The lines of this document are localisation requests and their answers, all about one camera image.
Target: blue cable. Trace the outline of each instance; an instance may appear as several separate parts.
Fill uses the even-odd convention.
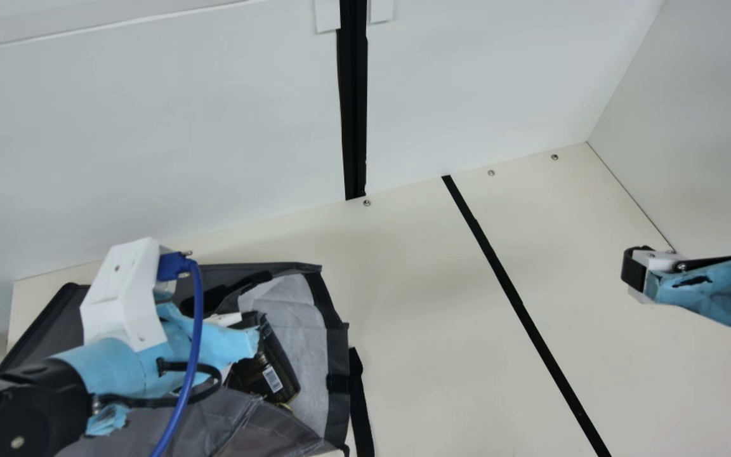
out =
[[[189,271],[191,271],[191,278],[194,280],[194,335],[191,338],[191,354],[188,357],[188,367],[185,370],[185,381],[183,381],[180,390],[180,397],[176,400],[176,406],[174,406],[174,412],[171,413],[171,419],[168,420],[168,426],[166,426],[165,432],[162,433],[160,441],[157,442],[157,447],[154,448],[151,457],[162,457],[165,449],[171,443],[176,429],[180,427],[182,416],[185,414],[185,408],[188,405],[188,399],[191,396],[192,387],[194,387],[194,376],[197,373],[199,347],[202,342],[202,319],[204,318],[205,303],[199,264],[193,260],[187,260],[187,264]]]

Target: white floor panel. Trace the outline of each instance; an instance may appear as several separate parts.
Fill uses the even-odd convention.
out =
[[[731,455],[731,329],[627,295],[622,251],[667,245],[591,148],[453,177],[609,451]]]
[[[379,455],[594,455],[441,180],[171,246],[319,263],[365,364]],[[10,341],[66,281],[15,284]]]

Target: black bag handle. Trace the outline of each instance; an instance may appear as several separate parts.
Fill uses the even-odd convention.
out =
[[[371,422],[368,419],[366,406],[366,390],[363,387],[363,362],[357,349],[348,349],[348,393],[351,396],[352,430],[357,457],[374,457],[374,437],[371,434]]]

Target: barcode label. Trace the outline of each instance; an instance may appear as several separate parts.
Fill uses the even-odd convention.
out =
[[[270,385],[270,390],[272,390],[273,394],[284,388],[284,385],[281,384],[281,379],[278,379],[278,375],[275,373],[275,368],[272,365],[264,370],[264,379],[267,380],[267,384]]]

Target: black rubber seal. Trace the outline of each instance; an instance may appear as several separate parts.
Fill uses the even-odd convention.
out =
[[[447,190],[450,191],[450,195],[453,197],[453,202],[456,203],[459,211],[461,211],[461,216],[464,217],[467,226],[469,226],[470,231],[473,232],[473,237],[475,237],[476,242],[478,242],[478,245],[481,247],[481,251],[484,252],[484,256],[487,257],[487,262],[490,263],[492,271],[496,273],[498,283],[501,284],[501,288],[504,289],[507,298],[510,299],[511,306],[513,306],[515,314],[517,314],[520,319],[520,323],[523,324],[526,334],[529,335],[529,339],[534,345],[534,348],[536,348],[537,353],[540,355],[540,359],[542,359],[543,364],[546,365],[546,369],[549,370],[551,379],[554,380],[555,384],[557,384],[557,388],[559,388],[560,393],[563,394],[563,398],[566,403],[568,403],[572,413],[574,413],[577,423],[580,424],[580,428],[582,428],[583,432],[586,434],[586,438],[591,443],[591,447],[594,448],[594,451],[596,451],[599,457],[609,457],[611,455],[609,449],[605,446],[600,434],[597,433],[594,423],[591,422],[591,418],[588,417],[586,410],[583,409],[583,405],[581,405],[580,400],[577,398],[577,395],[574,393],[571,385],[569,385],[569,380],[566,379],[565,375],[563,375],[563,371],[560,370],[560,366],[557,364],[555,357],[551,354],[549,347],[546,345],[546,342],[537,330],[536,325],[534,325],[534,321],[532,321],[532,317],[529,316],[529,312],[526,310],[523,300],[520,299],[520,295],[517,293],[513,281],[510,279],[510,275],[507,274],[504,269],[504,265],[501,264],[498,255],[496,255],[495,249],[492,248],[490,240],[487,239],[487,235],[484,234],[478,220],[475,219],[473,212],[470,211],[470,207],[467,206],[467,202],[465,202],[464,197],[461,196],[461,192],[458,187],[456,187],[456,182],[454,182],[453,178],[450,176],[442,176],[442,180],[444,181],[444,185],[447,186]]]
[[[366,194],[367,0],[340,0],[337,82],[346,200]]]

